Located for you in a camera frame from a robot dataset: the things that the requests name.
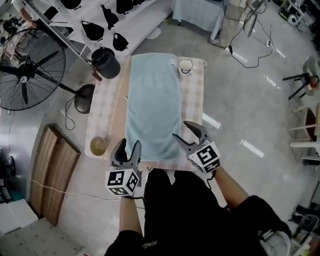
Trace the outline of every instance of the light blue towel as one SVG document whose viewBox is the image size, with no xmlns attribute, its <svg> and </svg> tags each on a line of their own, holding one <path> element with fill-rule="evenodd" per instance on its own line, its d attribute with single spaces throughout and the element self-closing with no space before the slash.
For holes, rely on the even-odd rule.
<svg viewBox="0 0 320 256">
<path fill-rule="evenodd" d="M 130 156 L 137 140 L 141 160 L 161 161 L 179 156 L 172 133 L 181 133 L 181 96 L 177 57 L 147 53 L 132 57 L 125 138 Z"/>
</svg>

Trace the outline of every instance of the black face mask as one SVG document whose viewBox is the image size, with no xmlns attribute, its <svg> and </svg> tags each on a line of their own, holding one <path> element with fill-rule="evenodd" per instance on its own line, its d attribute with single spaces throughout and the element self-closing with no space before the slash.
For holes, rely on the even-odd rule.
<svg viewBox="0 0 320 256">
<path fill-rule="evenodd" d="M 113 35 L 113 47 L 114 49 L 116 49 L 117 51 L 124 51 L 125 49 L 127 49 L 128 47 L 128 41 L 119 33 L 114 33 Z"/>
<path fill-rule="evenodd" d="M 81 0 L 60 0 L 60 1 L 64 5 L 64 7 L 69 10 L 76 9 L 81 3 Z"/>
<path fill-rule="evenodd" d="M 119 21 L 119 19 L 117 15 L 111 12 L 111 9 L 106 9 L 106 7 L 103 4 L 101 4 L 101 7 L 103 10 L 105 20 L 108 23 L 108 30 L 110 30 L 115 26 L 115 24 Z"/>
<path fill-rule="evenodd" d="M 145 0 L 133 0 L 133 5 L 137 6 L 137 5 L 141 5 Z"/>
<path fill-rule="evenodd" d="M 105 29 L 102 26 L 84 20 L 82 20 L 81 23 L 86 36 L 91 41 L 98 41 L 104 36 Z"/>
<path fill-rule="evenodd" d="M 132 0 L 116 0 L 116 12 L 126 15 L 134 7 Z"/>
</svg>

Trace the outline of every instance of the beige bowl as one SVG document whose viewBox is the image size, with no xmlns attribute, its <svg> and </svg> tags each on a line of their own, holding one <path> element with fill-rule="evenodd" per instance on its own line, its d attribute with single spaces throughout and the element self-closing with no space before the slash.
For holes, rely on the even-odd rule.
<svg viewBox="0 0 320 256">
<path fill-rule="evenodd" d="M 102 137 L 94 137 L 90 141 L 90 150 L 95 156 L 102 156 L 107 150 L 106 140 Z"/>
</svg>

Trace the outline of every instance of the fan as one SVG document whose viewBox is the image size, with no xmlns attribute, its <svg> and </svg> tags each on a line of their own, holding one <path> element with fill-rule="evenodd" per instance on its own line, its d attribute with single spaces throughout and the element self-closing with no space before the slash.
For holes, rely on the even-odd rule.
<svg viewBox="0 0 320 256">
<path fill-rule="evenodd" d="M 19 31 L 4 42 L 1 52 L 0 108 L 32 108 L 60 87 L 75 94 L 74 105 L 80 113 L 90 112 L 95 86 L 86 84 L 75 91 L 61 83 L 65 50 L 49 34 L 38 28 Z"/>
</svg>

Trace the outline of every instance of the kettle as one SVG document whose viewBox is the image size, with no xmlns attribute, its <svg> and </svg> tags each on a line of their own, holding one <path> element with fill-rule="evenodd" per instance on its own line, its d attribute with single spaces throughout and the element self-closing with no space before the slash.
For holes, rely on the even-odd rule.
<svg viewBox="0 0 320 256">
<path fill-rule="evenodd" d="M 97 71 L 106 79 L 115 78 L 120 73 L 120 64 L 115 58 L 115 53 L 106 47 L 100 47 L 95 50 L 92 55 L 92 75 L 98 80 L 102 78 L 97 74 Z"/>
</svg>

